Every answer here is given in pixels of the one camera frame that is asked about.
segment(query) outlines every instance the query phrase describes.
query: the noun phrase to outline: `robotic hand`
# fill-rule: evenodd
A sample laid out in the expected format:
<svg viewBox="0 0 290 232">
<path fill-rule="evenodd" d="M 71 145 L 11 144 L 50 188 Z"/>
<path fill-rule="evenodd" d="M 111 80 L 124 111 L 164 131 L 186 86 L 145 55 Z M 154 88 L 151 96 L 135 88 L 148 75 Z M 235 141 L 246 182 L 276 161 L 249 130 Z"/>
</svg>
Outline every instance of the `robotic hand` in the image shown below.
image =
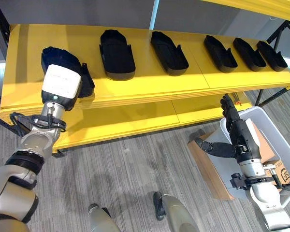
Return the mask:
<svg viewBox="0 0 290 232">
<path fill-rule="evenodd" d="M 243 175 L 233 174 L 232 186 L 246 190 L 248 198 L 261 212 L 268 230 L 290 231 L 290 218 L 280 203 L 277 187 L 272 184 L 274 179 L 265 174 L 265 169 L 269 167 L 261 163 L 260 142 L 251 122 L 245 122 L 239 117 L 227 94 L 220 102 L 232 144 L 209 143 L 201 138 L 196 138 L 196 143 L 210 155 L 235 158 Z"/>
</svg>

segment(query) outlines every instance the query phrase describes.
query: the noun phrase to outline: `metal bracket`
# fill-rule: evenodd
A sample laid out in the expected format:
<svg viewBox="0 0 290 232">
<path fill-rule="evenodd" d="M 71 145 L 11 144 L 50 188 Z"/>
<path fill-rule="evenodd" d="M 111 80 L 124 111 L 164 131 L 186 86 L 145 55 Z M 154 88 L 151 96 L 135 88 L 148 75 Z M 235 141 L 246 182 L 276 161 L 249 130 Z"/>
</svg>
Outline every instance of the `metal bracket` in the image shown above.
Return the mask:
<svg viewBox="0 0 290 232">
<path fill-rule="evenodd" d="M 10 37 L 10 24 L 6 20 L 0 9 L 0 49 L 4 59 L 6 59 L 8 42 Z"/>
<path fill-rule="evenodd" d="M 275 40 L 275 44 L 274 44 L 274 50 L 277 50 L 278 47 L 278 43 L 281 37 L 281 33 L 284 29 L 289 28 L 290 30 L 290 21 L 286 20 L 285 22 L 283 22 L 279 28 L 276 29 L 276 31 L 274 31 L 274 33 L 266 40 L 268 44 L 270 44 L 273 40 Z M 273 96 L 269 97 L 268 99 L 266 99 L 265 101 L 260 102 L 262 93 L 263 93 L 263 89 L 260 89 L 257 100 L 256 100 L 256 104 L 255 106 L 259 106 L 259 107 L 263 107 L 265 106 L 267 103 L 270 103 L 272 100 L 278 98 L 279 96 L 283 95 L 285 92 L 287 92 L 288 89 L 283 88 L 282 90 L 280 90 L 279 92 L 277 92 L 276 94 L 274 94 Z"/>
</svg>

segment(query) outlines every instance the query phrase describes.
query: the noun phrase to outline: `shelf board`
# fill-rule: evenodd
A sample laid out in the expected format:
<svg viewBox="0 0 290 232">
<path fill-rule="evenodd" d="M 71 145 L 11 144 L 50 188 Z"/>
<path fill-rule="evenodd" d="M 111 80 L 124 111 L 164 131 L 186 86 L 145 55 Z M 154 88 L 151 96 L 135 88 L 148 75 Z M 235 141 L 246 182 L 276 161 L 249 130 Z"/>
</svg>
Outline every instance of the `shelf board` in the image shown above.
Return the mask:
<svg viewBox="0 0 290 232">
<path fill-rule="evenodd" d="M 117 29 L 131 44 L 136 64 L 135 77 L 113 81 L 104 72 L 99 44 L 106 29 Z M 164 31 L 174 43 L 181 44 L 189 62 L 181 76 L 165 73 L 150 44 L 147 29 L 107 28 L 69 25 L 15 25 L 11 30 L 5 75 L 3 79 L 0 117 L 17 111 L 27 115 L 39 113 L 43 107 L 41 87 L 44 74 L 41 52 L 53 46 L 65 49 L 80 62 L 86 62 L 96 84 L 94 94 L 78 99 L 75 109 L 123 106 L 184 98 L 238 92 L 270 87 L 290 87 L 290 72 L 275 72 L 269 67 L 252 72 L 232 49 L 239 67 L 232 73 L 219 72 L 213 65 L 203 40 L 205 35 Z M 228 47 L 234 37 L 217 36 Z M 253 46 L 256 40 L 247 40 Z"/>
<path fill-rule="evenodd" d="M 54 152 L 115 138 L 158 131 L 222 117 L 222 94 L 108 108 L 71 110 L 64 114 L 67 132 L 60 135 Z M 252 105 L 246 95 L 238 93 L 245 110 Z"/>
</svg>

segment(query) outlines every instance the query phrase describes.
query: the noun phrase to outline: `cardboard box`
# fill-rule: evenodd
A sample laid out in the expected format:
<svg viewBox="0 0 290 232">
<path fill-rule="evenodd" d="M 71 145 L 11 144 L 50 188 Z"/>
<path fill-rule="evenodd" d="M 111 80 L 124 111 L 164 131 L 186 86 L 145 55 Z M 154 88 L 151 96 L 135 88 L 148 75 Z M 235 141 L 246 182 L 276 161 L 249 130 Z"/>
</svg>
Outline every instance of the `cardboard box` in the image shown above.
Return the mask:
<svg viewBox="0 0 290 232">
<path fill-rule="evenodd" d="M 271 147 L 269 146 L 269 144 L 267 143 L 266 139 L 261 134 L 261 132 L 258 130 L 257 126 L 254 123 L 252 124 L 256 130 L 258 139 L 260 141 L 259 151 L 261 155 L 261 163 L 264 163 L 269 159 L 273 158 L 275 156 L 275 153 L 272 151 Z"/>
<path fill-rule="evenodd" d="M 290 183 L 290 174 L 288 173 L 287 169 L 284 166 L 284 163 L 281 160 L 272 160 L 267 161 L 264 164 L 274 164 L 276 165 L 275 171 L 278 176 L 278 179 L 281 184 L 288 184 Z M 266 170 L 267 176 L 272 176 L 269 170 Z"/>
<path fill-rule="evenodd" d="M 211 134 L 206 134 L 200 136 L 200 138 L 206 140 L 206 138 L 210 135 Z M 194 140 L 188 143 L 188 148 L 198 165 L 202 177 L 212 194 L 212 197 L 221 200 L 233 200 L 234 197 L 229 194 L 226 186 L 221 180 L 208 155 L 197 145 Z"/>
<path fill-rule="evenodd" d="M 255 125 L 254 127 L 256 129 L 257 136 L 261 144 L 260 145 L 261 161 L 265 162 L 274 157 L 275 154 L 268 145 L 266 139 L 263 137 L 261 132 L 257 129 Z M 206 140 L 208 136 L 210 136 L 210 134 L 206 134 L 200 137 Z M 200 147 L 196 144 L 194 140 L 188 143 L 188 148 L 198 165 L 202 177 L 205 180 L 212 194 L 212 197 L 220 200 L 233 200 L 234 197 L 231 194 L 229 194 L 228 189 L 221 180 L 217 170 L 215 169 L 215 166 L 212 164 L 208 155 L 202 149 L 200 149 Z"/>
</svg>

